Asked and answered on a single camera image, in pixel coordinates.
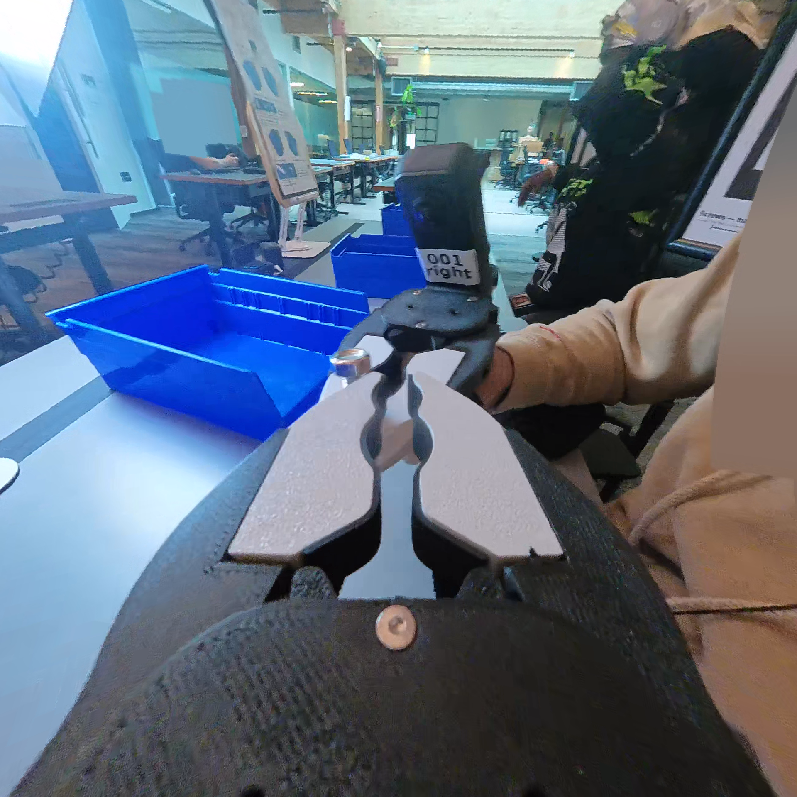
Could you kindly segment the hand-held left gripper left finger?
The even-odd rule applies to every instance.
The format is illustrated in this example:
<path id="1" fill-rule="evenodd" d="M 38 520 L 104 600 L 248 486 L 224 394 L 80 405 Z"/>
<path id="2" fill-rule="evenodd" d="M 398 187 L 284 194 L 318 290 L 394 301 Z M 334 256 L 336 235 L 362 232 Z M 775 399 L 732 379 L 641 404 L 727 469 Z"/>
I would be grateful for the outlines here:
<path id="1" fill-rule="evenodd" d="M 381 541 L 372 444 L 384 410 L 379 372 L 334 391 L 291 425 L 229 547 L 236 563 L 318 567 L 332 583 Z"/>

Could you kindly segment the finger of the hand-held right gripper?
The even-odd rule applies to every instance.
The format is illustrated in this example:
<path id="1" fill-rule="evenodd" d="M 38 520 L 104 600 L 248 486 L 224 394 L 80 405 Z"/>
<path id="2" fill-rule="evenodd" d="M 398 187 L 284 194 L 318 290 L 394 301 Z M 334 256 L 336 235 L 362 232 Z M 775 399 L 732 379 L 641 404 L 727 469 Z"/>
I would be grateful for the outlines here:
<path id="1" fill-rule="evenodd" d="M 330 358 L 339 350 L 354 347 L 361 347 L 369 352 L 372 370 L 352 384 L 342 384 L 334 376 Z M 364 335 L 352 345 L 344 344 L 336 352 L 329 357 L 330 371 L 320 393 L 321 402 L 342 391 L 346 394 L 357 394 L 362 398 L 368 397 L 372 402 L 385 402 L 386 398 L 398 389 L 399 356 L 392 344 L 383 337 Z"/>
<path id="2" fill-rule="evenodd" d="M 381 425 L 381 449 L 374 459 L 379 473 L 389 470 L 398 462 L 418 463 L 413 452 L 413 418 L 410 413 L 410 377 L 417 373 L 428 374 L 442 384 L 447 384 L 464 353 L 449 348 L 406 356 L 399 365 L 398 386 L 385 401 Z"/>

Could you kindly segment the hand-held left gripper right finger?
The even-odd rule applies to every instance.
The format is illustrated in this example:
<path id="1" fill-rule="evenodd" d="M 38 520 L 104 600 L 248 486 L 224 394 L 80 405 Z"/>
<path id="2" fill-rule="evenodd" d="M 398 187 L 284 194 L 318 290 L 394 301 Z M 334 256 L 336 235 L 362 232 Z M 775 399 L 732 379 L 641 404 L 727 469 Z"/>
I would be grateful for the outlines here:
<path id="1" fill-rule="evenodd" d="M 506 430 L 429 374 L 409 378 L 412 543 L 435 586 L 461 586 L 477 568 L 560 561 L 563 545 Z"/>

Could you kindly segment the large silver hex bolt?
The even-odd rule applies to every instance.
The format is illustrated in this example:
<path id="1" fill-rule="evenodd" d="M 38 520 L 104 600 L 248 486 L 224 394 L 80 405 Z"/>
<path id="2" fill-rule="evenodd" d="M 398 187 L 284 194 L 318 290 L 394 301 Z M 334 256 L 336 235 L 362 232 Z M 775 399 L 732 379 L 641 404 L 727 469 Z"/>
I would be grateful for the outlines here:
<path id="1" fill-rule="evenodd" d="M 342 384 L 352 384 L 372 370 L 369 352 L 361 347 L 339 350 L 331 358 L 334 376 Z"/>

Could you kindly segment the person's right forearm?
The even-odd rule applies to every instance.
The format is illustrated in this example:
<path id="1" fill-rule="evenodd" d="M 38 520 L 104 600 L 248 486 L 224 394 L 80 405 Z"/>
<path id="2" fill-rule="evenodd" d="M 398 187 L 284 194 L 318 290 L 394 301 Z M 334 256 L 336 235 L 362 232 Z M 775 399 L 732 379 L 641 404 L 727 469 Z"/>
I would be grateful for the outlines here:
<path id="1" fill-rule="evenodd" d="M 741 234 L 704 269 L 647 281 L 552 324 L 503 335 L 477 397 L 487 411 L 695 397 L 712 405 Z"/>

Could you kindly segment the cardboard sign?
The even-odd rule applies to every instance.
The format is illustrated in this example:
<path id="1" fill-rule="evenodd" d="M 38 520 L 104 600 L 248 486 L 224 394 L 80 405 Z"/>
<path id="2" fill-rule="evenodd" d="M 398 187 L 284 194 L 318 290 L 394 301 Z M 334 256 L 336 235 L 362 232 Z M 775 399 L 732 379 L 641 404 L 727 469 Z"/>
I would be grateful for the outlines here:
<path id="1" fill-rule="evenodd" d="M 205 6 L 230 55 L 231 71 L 240 87 L 242 125 L 261 158 L 281 210 L 277 234 L 281 254 L 301 261 L 317 257 L 329 244 L 306 241 L 304 219 L 308 204 L 319 198 L 320 190 L 304 133 L 289 99 L 289 83 L 264 35 L 259 5 L 208 1 Z"/>

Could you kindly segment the wooden desk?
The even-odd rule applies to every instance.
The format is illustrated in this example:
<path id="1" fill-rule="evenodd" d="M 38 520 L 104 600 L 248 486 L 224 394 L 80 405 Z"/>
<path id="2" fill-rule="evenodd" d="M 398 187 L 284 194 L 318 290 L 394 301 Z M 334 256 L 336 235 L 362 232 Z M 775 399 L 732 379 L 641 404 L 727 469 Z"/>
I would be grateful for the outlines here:
<path id="1" fill-rule="evenodd" d="M 132 194 L 74 191 L 56 194 L 35 191 L 17 202 L 3 199 L 1 254 L 70 240 L 95 293 L 111 293 L 114 288 L 110 277 L 90 238 L 95 223 L 88 215 L 136 203 L 137 198 Z M 51 336 L 25 301 L 4 260 L 1 260 L 1 297 L 2 305 L 7 307 L 27 342 L 36 345 L 50 342 Z"/>
<path id="2" fill-rule="evenodd" d="M 265 174 L 243 169 L 181 171 L 161 175 L 178 218 L 201 222 L 201 232 L 179 241 L 186 251 L 193 242 L 203 242 L 205 253 L 218 254 L 221 266 L 234 264 L 234 248 L 243 244 L 242 227 L 248 223 L 264 227 L 274 240 L 275 199 Z"/>

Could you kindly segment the person's beige hoodie torso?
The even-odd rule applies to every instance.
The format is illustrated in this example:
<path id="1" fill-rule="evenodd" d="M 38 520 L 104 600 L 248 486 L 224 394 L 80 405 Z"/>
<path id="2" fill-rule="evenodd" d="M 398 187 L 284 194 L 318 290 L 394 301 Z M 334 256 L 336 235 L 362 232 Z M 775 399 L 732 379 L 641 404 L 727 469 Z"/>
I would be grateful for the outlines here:
<path id="1" fill-rule="evenodd" d="M 716 470 L 712 405 L 698 400 L 655 450 L 639 486 L 607 504 L 625 536 L 644 512 Z M 643 557 L 724 720 L 777 795 L 796 795 L 796 523 L 793 485 L 683 504 L 632 545 Z"/>

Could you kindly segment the black white banner stand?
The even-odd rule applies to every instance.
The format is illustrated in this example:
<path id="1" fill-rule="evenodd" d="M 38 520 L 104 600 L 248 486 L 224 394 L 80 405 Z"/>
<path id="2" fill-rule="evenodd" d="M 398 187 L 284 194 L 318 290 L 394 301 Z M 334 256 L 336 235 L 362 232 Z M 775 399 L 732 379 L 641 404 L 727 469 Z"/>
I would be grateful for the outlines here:
<path id="1" fill-rule="evenodd" d="M 795 91 L 795 2 L 675 222 L 667 250 L 711 260 L 742 232 L 769 152 Z"/>

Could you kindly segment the studio softbox light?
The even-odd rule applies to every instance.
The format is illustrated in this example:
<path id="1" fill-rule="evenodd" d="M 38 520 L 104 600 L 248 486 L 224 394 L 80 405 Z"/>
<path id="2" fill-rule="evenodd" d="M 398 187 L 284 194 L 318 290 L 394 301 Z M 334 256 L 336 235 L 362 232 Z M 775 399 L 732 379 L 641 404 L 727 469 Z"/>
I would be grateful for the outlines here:
<path id="1" fill-rule="evenodd" d="M 1 1 L 1 63 L 21 92 L 45 92 L 72 5 Z"/>

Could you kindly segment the beige hoodie drawstring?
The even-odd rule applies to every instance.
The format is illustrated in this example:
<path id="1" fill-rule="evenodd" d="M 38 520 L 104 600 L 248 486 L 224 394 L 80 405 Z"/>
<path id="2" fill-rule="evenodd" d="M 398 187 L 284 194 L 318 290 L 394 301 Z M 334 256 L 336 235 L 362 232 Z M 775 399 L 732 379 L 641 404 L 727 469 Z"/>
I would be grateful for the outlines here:
<path id="1" fill-rule="evenodd" d="M 772 477 L 768 475 L 741 473 L 730 470 L 719 470 L 715 473 L 711 473 L 696 482 L 676 489 L 654 503 L 644 512 L 641 518 L 634 523 L 626 539 L 632 545 L 637 545 L 646 531 L 654 523 L 672 509 L 682 506 L 683 504 L 699 501 L 707 497 L 721 496 L 727 493 L 735 493 L 750 489 L 770 479 L 772 479 Z"/>

